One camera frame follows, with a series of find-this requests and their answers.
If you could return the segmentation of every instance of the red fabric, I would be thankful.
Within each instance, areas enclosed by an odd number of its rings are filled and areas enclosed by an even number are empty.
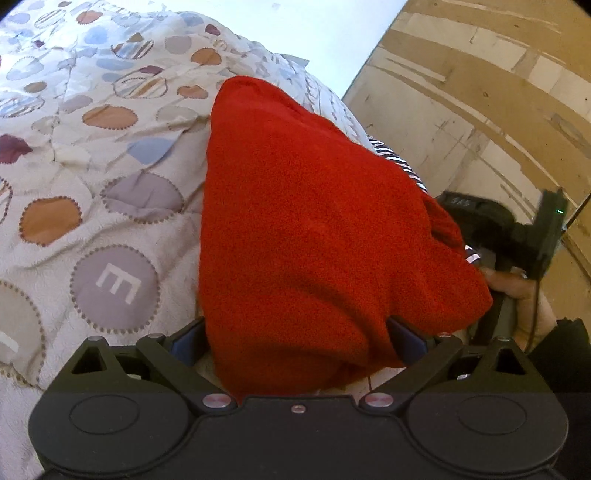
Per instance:
[[[435,200],[271,84],[223,84],[207,159],[199,296],[216,372],[238,398],[401,366],[391,314],[435,334],[491,306]]]

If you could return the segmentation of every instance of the hand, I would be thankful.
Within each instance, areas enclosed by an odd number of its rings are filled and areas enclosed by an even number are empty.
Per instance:
[[[517,327],[513,339],[519,348],[525,351],[534,320],[535,281],[490,268],[482,267],[480,270],[492,290],[503,292],[517,300]],[[538,300],[538,322],[531,349],[534,349],[557,325],[556,316],[542,291]]]

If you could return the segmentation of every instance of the polka dot bedspread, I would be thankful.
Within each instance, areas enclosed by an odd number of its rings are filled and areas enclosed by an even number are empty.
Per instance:
[[[0,478],[40,473],[28,416],[84,338],[194,318],[209,115],[236,75],[372,149],[304,68],[197,13],[25,0],[1,22]]]

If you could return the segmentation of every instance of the metal screw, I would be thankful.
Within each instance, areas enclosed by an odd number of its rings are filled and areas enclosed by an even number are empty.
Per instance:
[[[306,413],[306,407],[304,405],[293,405],[291,407],[292,413]]]
[[[210,393],[203,397],[203,405],[207,408],[226,408],[232,403],[232,397],[225,393]]]
[[[387,393],[370,393],[365,397],[365,403],[373,408],[386,408],[394,403],[394,398]]]

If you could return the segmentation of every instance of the circle pattern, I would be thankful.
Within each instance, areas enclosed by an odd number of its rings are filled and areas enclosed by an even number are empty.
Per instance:
[[[144,41],[141,33],[135,33],[126,42],[111,47],[111,51],[120,59],[138,60],[145,57],[153,46],[154,40]]]
[[[200,65],[220,65],[221,55],[213,48],[200,48],[192,56],[191,61]]]
[[[195,98],[198,100],[205,100],[207,97],[209,97],[208,91],[204,88],[201,88],[199,85],[185,85],[179,87],[177,89],[177,94],[185,98]]]
[[[207,27],[205,27],[205,32],[211,35],[215,35],[217,37],[221,35],[221,32],[219,31],[218,27],[212,24],[209,24]]]
[[[45,82],[33,82],[26,85],[23,90],[27,93],[39,93],[42,92],[47,88],[47,84]]]
[[[22,387],[33,387],[25,377],[18,373],[9,365],[0,364],[0,377],[12,378],[17,384]]]
[[[156,269],[127,245],[100,247],[82,258],[72,272],[70,295],[82,319],[101,333],[137,333],[160,306]]]
[[[35,57],[24,57],[16,61],[6,74],[6,80],[11,82],[28,78],[39,73],[44,68],[43,64]]]
[[[168,179],[139,171],[110,182],[100,193],[110,213],[121,213],[135,222],[164,222],[183,210],[184,200]]]
[[[32,152],[33,149],[22,138],[4,134],[0,136],[0,164],[15,163],[21,155]]]
[[[131,28],[141,20],[141,15],[136,12],[118,13],[111,16],[111,20],[123,28]]]
[[[46,13],[40,16],[39,19],[37,19],[37,21],[35,22],[35,28],[47,28],[52,25],[55,25],[56,23],[61,21],[61,19],[64,18],[65,15],[66,11],[62,9]]]
[[[84,35],[84,41],[88,45],[101,45],[105,43],[109,38],[109,33],[105,27],[100,25],[88,29],[86,35]]]
[[[175,35],[164,39],[164,48],[173,55],[182,55],[191,48],[191,37],[188,35]]]
[[[127,146],[127,153],[143,165],[153,165],[166,158],[174,140],[162,137],[140,138]]]
[[[5,374],[14,369],[27,383],[38,385],[46,356],[39,310],[20,288],[0,280],[0,368]]]
[[[120,98],[159,98],[168,91],[168,83],[160,76],[163,69],[148,65],[122,76],[113,83],[113,91]]]
[[[10,201],[12,200],[12,187],[9,183],[0,177],[0,225],[6,219],[8,215],[8,208],[10,207]]]
[[[31,124],[31,130],[41,135],[50,135],[53,129],[60,124],[58,116],[44,116]]]
[[[15,92],[0,95],[0,118],[16,118],[34,112],[45,104],[45,100]]]
[[[88,10],[87,12],[82,12],[80,15],[76,17],[76,21],[80,25],[89,25],[92,22],[98,20],[102,17],[102,12],[95,12],[94,10]]]
[[[85,108],[92,103],[92,98],[88,95],[75,95],[68,98],[60,105],[60,111],[64,113],[72,113],[80,108]]]
[[[88,110],[82,115],[82,122],[106,130],[125,130],[138,122],[138,116],[129,108],[107,103]]]
[[[69,197],[35,200],[25,208],[19,231],[28,243],[47,247],[82,223],[78,204]]]
[[[170,131],[191,128],[198,117],[195,110],[178,105],[166,105],[156,112],[156,121],[165,122]]]
[[[9,15],[6,17],[6,20],[8,20],[9,22],[18,23],[18,24],[25,24],[30,19],[31,19],[31,15],[29,15],[28,13],[24,13],[24,12],[19,12],[17,14]]]
[[[205,130],[207,124],[209,123],[210,116],[198,116],[197,119],[193,122],[193,125],[188,130],[185,130],[186,134],[194,134],[198,133],[202,130]]]

